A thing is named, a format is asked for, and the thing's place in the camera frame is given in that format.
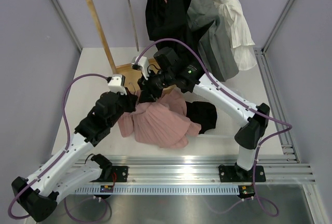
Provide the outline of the pink pleated skirt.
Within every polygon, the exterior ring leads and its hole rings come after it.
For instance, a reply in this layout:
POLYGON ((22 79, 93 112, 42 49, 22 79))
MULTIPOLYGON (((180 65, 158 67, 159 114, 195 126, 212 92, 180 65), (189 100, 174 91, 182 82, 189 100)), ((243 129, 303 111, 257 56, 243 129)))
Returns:
POLYGON ((136 111, 124 113, 118 125, 122 137, 133 134, 139 143, 180 149, 188 145, 188 135, 197 136, 201 130, 201 125, 186 115, 185 99, 172 90, 156 102, 137 104, 136 111))

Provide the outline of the small black skirt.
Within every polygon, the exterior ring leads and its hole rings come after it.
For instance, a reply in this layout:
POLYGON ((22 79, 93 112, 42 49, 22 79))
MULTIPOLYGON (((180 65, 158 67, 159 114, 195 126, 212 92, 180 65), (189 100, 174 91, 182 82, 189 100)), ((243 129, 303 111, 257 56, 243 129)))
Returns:
POLYGON ((192 122, 201 125, 199 134, 216 128, 217 111, 216 107, 210 102, 194 101, 186 102, 186 117, 192 122))

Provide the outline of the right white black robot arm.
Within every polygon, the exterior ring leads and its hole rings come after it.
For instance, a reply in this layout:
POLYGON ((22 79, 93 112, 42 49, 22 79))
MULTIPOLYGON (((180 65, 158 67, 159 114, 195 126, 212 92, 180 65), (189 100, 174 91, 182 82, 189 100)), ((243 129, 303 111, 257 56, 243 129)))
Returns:
POLYGON ((255 105, 234 93, 211 73, 206 73, 198 60, 182 60, 172 48, 165 47, 154 54, 159 66, 157 72, 150 69, 148 58, 133 59, 133 69, 140 70, 138 80, 141 90, 140 102, 154 102, 161 97, 163 89, 177 86, 183 93, 190 92, 207 99, 222 109, 240 126, 234 136, 239 145, 239 154, 234 173, 240 181, 249 181, 254 174, 255 153, 258 142, 264 136, 270 107, 262 103, 255 105))

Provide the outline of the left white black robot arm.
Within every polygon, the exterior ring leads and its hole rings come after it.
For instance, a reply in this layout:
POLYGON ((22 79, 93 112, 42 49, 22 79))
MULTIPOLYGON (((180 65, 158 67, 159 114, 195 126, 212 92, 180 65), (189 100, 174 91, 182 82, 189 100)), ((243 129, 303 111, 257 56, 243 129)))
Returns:
POLYGON ((61 150, 35 173, 13 180, 14 202, 19 203, 36 222, 41 222, 80 186, 90 181, 115 179, 112 163, 101 154, 92 156, 85 165, 70 174, 67 171, 110 134, 111 128, 124 113, 135 111, 137 99, 130 92, 103 93, 61 150))

